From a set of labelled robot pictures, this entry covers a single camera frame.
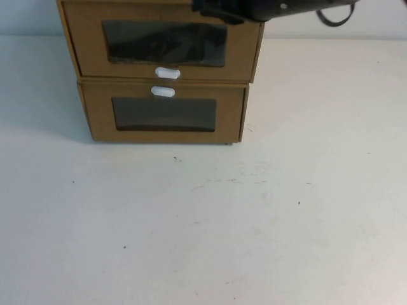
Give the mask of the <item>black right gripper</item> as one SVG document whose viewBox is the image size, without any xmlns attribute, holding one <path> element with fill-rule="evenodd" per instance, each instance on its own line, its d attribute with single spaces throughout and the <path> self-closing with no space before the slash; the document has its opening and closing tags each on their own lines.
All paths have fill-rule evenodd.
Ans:
<svg viewBox="0 0 407 305">
<path fill-rule="evenodd" d="M 193 11 L 201 11 L 203 17 L 221 20 L 229 25 L 249 22 L 267 22 L 273 18 L 285 17 L 301 13 L 305 9 L 305 1 L 240 1 L 237 16 L 219 11 L 234 11 L 237 2 L 230 0 L 192 0 Z"/>
</svg>

